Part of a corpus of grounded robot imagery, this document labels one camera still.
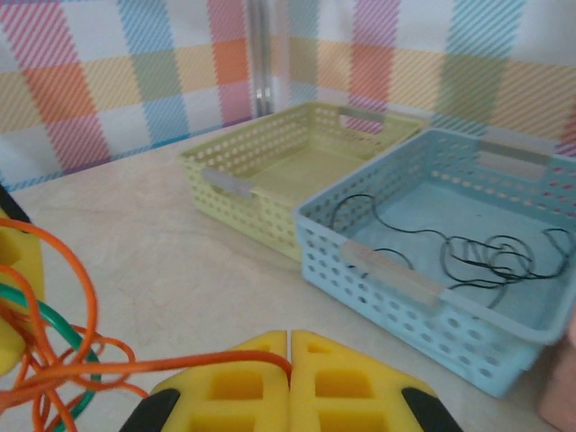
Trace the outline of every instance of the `countertop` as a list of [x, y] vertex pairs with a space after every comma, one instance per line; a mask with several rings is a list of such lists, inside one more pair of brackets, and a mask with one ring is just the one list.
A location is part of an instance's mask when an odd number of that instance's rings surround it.
[[[176, 156], [219, 133], [13, 195], [85, 264], [99, 295], [101, 333], [148, 360], [222, 350], [271, 329], [308, 329], [429, 383], [465, 432], [555, 430], [536, 415], [549, 352], [496, 400], [304, 282], [291, 259], [200, 214]], [[85, 298], [74, 275], [48, 247], [43, 253], [47, 303], [84, 324]], [[121, 359], [113, 350], [103, 357]], [[149, 391], [171, 374], [144, 373], [131, 381]], [[0, 379], [0, 387], [13, 378]], [[63, 394], [73, 396], [77, 388]], [[126, 391], [100, 393], [79, 430], [117, 431], [138, 402]], [[31, 429], [30, 406], [0, 418], [0, 430]]]

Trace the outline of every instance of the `orange wire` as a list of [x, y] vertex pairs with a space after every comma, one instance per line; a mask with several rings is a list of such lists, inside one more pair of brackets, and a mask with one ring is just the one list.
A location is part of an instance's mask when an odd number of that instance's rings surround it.
[[[40, 305], [32, 287], [13, 268], [0, 265], [0, 272], [9, 275], [16, 282], [18, 288], [23, 292], [28, 305], [28, 314], [21, 314], [10, 310], [0, 301], [0, 317], [8, 322], [26, 342], [26, 351], [22, 357], [21, 369], [13, 388], [9, 391], [0, 391], [0, 415], [8, 408], [32, 401], [32, 423], [36, 432], [52, 432], [60, 421], [64, 423], [68, 431], [77, 432], [70, 411], [80, 402], [82, 395], [64, 404], [58, 396], [58, 388], [64, 383], [73, 382], [92, 391], [124, 389], [145, 398], [148, 394], [144, 390], [126, 382], [131, 374], [182, 369], [200, 365], [238, 361], [266, 362], [281, 367], [286, 373], [288, 382], [290, 382], [292, 372], [290, 362], [279, 355], [262, 351], [226, 351], [147, 362], [137, 361], [134, 352], [128, 345], [118, 339], [104, 337], [96, 331], [98, 300], [95, 288], [88, 272], [68, 246], [49, 232], [30, 223], [0, 218], [0, 227], [31, 233], [53, 246], [69, 262], [86, 297], [86, 327], [73, 326], [76, 332], [84, 335], [80, 347], [76, 351], [70, 348], [61, 355], [56, 355], [46, 336], [48, 323], [41, 317]], [[31, 323], [32, 331], [23, 325], [26, 321]], [[105, 347], [112, 345], [123, 351], [128, 361], [125, 363], [107, 364], [86, 363], [88, 353], [94, 344], [99, 346], [97, 349], [98, 355], [104, 351]], [[120, 374], [121, 376], [111, 382], [93, 382], [83, 378], [82, 375], [86, 374]], [[57, 409], [58, 415], [47, 425], [52, 406]]]

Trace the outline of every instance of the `plastic basket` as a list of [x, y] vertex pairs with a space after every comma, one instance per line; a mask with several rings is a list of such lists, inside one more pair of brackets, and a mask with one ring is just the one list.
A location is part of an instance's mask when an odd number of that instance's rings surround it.
[[396, 115], [306, 103], [190, 149], [181, 159], [199, 210], [300, 260], [293, 207], [422, 126]]
[[[512, 284], [492, 307], [501, 289], [447, 289], [454, 281], [440, 268], [441, 238], [385, 228], [365, 197], [335, 214], [352, 194], [374, 196], [379, 217], [406, 230], [523, 239], [544, 273], [556, 252], [540, 230], [576, 228], [576, 160], [427, 130], [294, 211], [307, 281], [493, 396], [561, 337], [576, 256], [561, 277]], [[414, 270], [377, 248], [401, 252]]]

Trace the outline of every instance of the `green cable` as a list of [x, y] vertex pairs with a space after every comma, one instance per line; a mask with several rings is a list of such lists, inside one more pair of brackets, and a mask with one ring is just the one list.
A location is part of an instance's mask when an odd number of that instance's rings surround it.
[[[26, 301], [26, 297], [22, 292], [8, 285], [4, 285], [3, 283], [0, 283], [0, 298], [14, 302], [20, 306], [23, 306], [24, 308], [28, 307], [28, 302]], [[40, 305], [40, 315], [42, 318], [48, 322], [74, 349], [78, 349], [82, 344], [82, 337], [72, 328], [72, 326], [70, 326], [70, 324], [64, 318], [62, 318], [59, 313], [53, 310], [50, 306], [43, 303], [42, 301], [38, 301], [38, 304]], [[98, 356], [92, 349], [88, 353], [86, 360], [92, 363], [100, 363]], [[99, 374], [90, 375], [90, 378], [92, 381], [97, 383], [100, 383], [102, 380], [102, 376]], [[74, 419], [77, 419], [80, 414], [84, 412], [94, 396], [94, 391], [85, 391], [82, 399], [70, 411]], [[55, 430], [57, 432], [64, 432], [66, 430], [64, 423], [60, 421]]]

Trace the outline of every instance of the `plaid wallpaper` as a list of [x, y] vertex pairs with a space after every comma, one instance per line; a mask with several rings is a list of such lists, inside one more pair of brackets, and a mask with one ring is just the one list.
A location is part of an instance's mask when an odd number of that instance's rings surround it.
[[0, 0], [9, 189], [253, 116], [244, 0]]
[[388, 108], [576, 157], [576, 1], [272, 3], [277, 107]]

